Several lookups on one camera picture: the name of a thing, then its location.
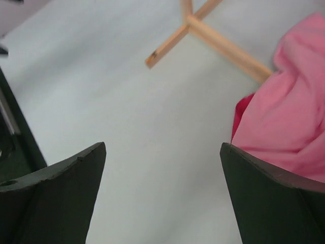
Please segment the light pink t-shirt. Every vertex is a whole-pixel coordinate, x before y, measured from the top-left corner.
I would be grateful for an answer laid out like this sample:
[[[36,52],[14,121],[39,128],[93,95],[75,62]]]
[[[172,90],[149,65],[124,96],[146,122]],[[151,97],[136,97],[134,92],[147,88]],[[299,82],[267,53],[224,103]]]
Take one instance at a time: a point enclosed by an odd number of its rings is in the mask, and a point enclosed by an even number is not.
[[[324,16],[292,27],[274,53],[276,72],[244,109],[232,144],[294,174],[324,181]]]

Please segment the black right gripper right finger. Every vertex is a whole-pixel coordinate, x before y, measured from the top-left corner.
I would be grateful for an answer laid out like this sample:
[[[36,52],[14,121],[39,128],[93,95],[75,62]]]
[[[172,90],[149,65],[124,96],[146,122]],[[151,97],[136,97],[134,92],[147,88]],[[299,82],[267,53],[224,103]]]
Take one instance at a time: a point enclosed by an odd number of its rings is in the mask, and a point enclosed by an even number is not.
[[[229,143],[220,159],[242,243],[324,243],[324,183]]]

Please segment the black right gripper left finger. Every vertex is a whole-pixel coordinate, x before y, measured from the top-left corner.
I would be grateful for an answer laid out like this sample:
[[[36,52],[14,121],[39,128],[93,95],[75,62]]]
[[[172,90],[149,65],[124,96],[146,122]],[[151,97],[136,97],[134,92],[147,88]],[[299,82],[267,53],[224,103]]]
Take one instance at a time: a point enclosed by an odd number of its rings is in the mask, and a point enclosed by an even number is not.
[[[105,160],[98,142],[1,183],[1,243],[85,243]]]

